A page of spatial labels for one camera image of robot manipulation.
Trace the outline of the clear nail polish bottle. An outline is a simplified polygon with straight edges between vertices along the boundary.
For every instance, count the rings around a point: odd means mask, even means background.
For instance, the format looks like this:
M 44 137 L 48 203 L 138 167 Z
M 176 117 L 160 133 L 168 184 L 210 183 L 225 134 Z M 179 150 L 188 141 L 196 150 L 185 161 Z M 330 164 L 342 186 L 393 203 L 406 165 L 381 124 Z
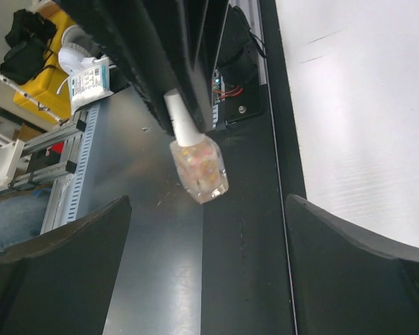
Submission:
M 196 128 L 177 89 L 164 100 L 175 134 L 170 150 L 184 189 L 199 204 L 223 195 L 229 183 L 218 144 Z

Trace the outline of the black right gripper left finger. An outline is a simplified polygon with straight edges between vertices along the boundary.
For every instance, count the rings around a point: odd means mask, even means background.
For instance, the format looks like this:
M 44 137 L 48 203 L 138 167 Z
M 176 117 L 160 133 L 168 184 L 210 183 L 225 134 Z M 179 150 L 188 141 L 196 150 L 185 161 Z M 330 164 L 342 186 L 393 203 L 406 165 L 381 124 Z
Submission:
M 0 251 L 0 334 L 102 334 L 130 219 L 124 195 Z

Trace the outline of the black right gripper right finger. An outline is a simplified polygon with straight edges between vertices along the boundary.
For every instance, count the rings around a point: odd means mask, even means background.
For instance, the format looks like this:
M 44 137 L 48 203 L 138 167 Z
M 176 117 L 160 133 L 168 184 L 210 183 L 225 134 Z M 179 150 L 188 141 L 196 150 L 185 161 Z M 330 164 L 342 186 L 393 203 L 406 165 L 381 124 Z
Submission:
M 300 334 L 419 334 L 419 248 L 285 202 Z

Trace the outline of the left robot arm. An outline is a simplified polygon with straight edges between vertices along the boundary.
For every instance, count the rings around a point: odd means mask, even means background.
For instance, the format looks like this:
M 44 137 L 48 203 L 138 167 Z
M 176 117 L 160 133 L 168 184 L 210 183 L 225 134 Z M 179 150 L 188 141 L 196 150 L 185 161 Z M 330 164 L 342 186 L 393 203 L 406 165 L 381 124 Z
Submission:
M 178 90 L 198 130 L 208 132 L 212 81 L 239 89 L 263 54 L 245 14 L 227 1 L 60 1 L 172 133 L 165 93 Z

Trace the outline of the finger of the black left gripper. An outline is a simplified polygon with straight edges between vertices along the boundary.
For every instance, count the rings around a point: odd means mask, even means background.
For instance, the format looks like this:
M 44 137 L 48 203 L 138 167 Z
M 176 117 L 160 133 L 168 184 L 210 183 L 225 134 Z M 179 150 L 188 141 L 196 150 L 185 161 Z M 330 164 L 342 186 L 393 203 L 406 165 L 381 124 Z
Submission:
M 191 83 L 196 100 L 191 110 L 198 129 L 204 133 L 212 128 L 212 80 L 227 11 L 227 1 L 186 3 Z
M 178 90 L 197 129 L 210 128 L 210 77 L 201 54 L 207 1 L 60 1 L 172 133 L 164 95 Z

